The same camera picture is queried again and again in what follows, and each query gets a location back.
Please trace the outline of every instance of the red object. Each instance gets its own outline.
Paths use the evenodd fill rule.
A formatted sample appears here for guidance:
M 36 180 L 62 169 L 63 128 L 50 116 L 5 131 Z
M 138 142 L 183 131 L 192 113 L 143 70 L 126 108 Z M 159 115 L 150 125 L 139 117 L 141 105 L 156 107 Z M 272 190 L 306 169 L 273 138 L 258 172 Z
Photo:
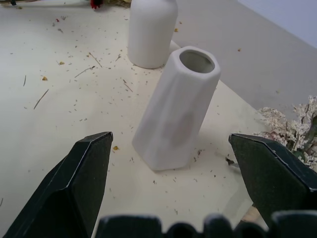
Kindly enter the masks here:
M 97 7 L 100 7 L 101 4 L 104 3 L 104 0 L 90 0 L 90 6 L 91 8 L 97 9 Z

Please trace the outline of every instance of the vase opening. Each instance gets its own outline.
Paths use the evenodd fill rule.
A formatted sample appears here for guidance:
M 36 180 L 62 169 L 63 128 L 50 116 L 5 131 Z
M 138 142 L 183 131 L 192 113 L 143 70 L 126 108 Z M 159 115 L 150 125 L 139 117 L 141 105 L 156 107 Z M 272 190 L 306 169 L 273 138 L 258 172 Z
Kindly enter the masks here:
M 214 69 L 214 63 L 210 57 L 199 51 L 184 51 L 179 59 L 186 68 L 197 73 L 210 73 Z

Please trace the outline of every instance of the white table surface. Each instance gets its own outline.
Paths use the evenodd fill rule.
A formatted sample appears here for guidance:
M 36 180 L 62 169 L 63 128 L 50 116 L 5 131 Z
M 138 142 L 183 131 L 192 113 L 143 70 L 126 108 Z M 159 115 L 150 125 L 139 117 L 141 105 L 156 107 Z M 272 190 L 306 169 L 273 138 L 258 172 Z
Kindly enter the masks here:
M 241 175 L 224 158 L 234 159 L 230 133 L 264 129 L 256 110 L 220 81 L 191 163 L 155 173 L 131 140 L 163 69 L 138 68 L 128 60 L 129 10 L 94 11 L 89 2 L 75 0 L 19 6 L 0 7 L 0 236 L 73 144 L 101 131 L 113 132 L 112 146 L 119 150 L 110 154 L 99 217 L 153 214 L 164 231 L 176 221 L 201 230 L 209 213 L 222 213 L 232 225 L 239 222 L 252 201 Z

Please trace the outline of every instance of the white ceramic vase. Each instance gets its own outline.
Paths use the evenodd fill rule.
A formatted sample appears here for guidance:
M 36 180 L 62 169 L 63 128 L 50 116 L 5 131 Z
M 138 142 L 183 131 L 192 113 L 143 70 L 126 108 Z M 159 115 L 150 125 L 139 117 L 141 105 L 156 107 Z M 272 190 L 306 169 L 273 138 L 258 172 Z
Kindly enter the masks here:
M 128 57 L 142 68 L 166 63 L 177 19 L 176 0 L 133 0 L 130 9 Z
M 152 170 L 187 165 L 220 78 L 209 52 L 184 47 L 168 58 L 132 144 Z

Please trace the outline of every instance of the hexagonal vase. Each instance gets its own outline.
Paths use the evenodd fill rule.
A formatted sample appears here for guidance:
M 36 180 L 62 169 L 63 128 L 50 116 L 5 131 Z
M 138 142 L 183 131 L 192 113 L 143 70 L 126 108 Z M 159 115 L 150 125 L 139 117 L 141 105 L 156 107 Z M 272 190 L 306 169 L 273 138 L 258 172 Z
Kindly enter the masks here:
M 169 56 L 132 140 L 152 170 L 188 164 L 219 78 L 209 52 L 188 46 Z

